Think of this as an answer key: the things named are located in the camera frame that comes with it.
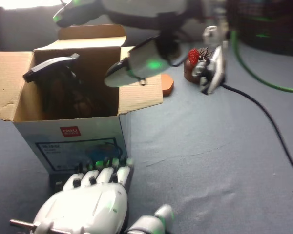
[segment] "metal rod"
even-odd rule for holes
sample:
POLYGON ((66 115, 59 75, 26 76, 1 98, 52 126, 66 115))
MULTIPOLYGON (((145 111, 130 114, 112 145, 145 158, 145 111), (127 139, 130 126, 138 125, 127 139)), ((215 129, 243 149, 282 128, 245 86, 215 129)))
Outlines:
MULTIPOLYGON (((33 232, 37 228, 37 226, 34 225, 34 224, 32 224, 32 223, 27 223, 27 222, 24 222, 24 221, 19 221, 19 220, 16 220, 16 219, 11 219, 10 220, 10 225, 11 226, 14 226, 14 227, 26 228, 26 229, 32 230, 33 232)), ((50 234, 71 234, 70 232, 61 231, 61 230, 54 229, 54 228, 51 228, 48 231, 48 233, 50 233, 50 234)))

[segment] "green cable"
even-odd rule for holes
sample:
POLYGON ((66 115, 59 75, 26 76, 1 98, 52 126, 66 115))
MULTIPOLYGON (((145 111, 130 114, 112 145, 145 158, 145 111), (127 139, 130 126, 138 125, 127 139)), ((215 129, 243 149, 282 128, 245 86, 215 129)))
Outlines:
POLYGON ((258 80, 259 82, 261 82, 262 84, 265 84, 271 88, 277 89, 277 90, 281 90, 284 92, 289 92, 289 93, 293 93, 293 88, 289 88, 289 87, 284 87, 284 86, 279 86, 276 84, 272 84, 268 81, 263 80, 262 78, 260 78, 258 75, 256 75, 242 60, 241 55, 240 55, 240 50, 239 50, 239 36, 238 36, 238 32, 236 31, 232 31, 231 32, 231 39, 232 39, 232 44, 233 44, 233 50, 236 56, 236 59, 238 60, 238 62, 240 63, 240 65, 245 69, 245 71, 247 71, 254 79, 258 80))

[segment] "orange object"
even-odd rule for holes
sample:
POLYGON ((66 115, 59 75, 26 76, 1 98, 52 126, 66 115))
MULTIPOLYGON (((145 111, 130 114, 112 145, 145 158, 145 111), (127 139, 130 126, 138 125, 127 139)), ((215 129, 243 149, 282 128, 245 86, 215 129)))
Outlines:
POLYGON ((163 96, 168 96, 174 87, 174 80, 170 75, 162 74, 162 90, 163 96))

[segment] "gray wall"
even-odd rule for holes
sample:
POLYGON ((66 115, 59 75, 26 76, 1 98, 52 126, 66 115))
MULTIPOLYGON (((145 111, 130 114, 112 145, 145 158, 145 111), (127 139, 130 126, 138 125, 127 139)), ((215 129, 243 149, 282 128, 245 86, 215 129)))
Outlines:
MULTIPOLYGON (((15 10, 0 8, 0 51, 31 51, 54 42, 59 28, 52 21, 52 17, 60 8, 59 5, 15 10)), ((112 22, 107 16, 101 16, 88 24, 109 23, 112 22)), ((183 29, 195 40, 200 40, 204 26, 189 20, 183 29)), ((133 46, 157 32, 127 27, 126 33, 124 46, 133 46)))

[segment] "robotic hand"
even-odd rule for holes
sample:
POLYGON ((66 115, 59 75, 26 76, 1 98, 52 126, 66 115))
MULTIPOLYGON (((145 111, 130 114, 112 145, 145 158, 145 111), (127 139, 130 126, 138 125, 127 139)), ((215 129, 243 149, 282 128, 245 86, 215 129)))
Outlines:
MULTIPOLYGON (((126 12, 130 8, 127 1, 114 0, 73 0, 65 5, 53 18, 60 27, 68 27, 73 24, 84 24, 89 20, 106 14, 114 22, 123 26, 136 27, 140 29, 151 29, 160 31, 159 35, 152 37, 137 45, 129 52, 124 60, 114 64, 107 72, 105 84, 110 87, 120 87, 135 82, 146 85, 145 79, 165 71, 171 66, 179 66, 185 58, 181 58, 181 39, 177 33, 185 35, 181 30, 188 19, 196 19, 200 23, 215 23, 223 26, 225 19, 223 2, 218 0, 182 0, 178 6, 180 12, 170 11, 174 2, 167 0, 148 0, 148 6, 162 7, 155 17, 141 16, 126 12)), ((140 12, 142 2, 133 3, 135 10, 140 12)), ((207 82, 202 85, 202 92, 210 94, 223 80, 224 56, 223 56, 223 28, 208 27, 203 33, 207 46, 213 46, 215 53, 210 61, 203 61, 194 70, 195 77, 204 76, 207 82)))
POLYGON ((10 220, 32 234, 165 234, 170 231, 173 212, 169 205, 154 216, 140 217, 129 229, 128 199, 133 174, 131 160, 113 159, 97 163, 95 170, 73 174, 63 190, 50 197, 33 223, 10 220))

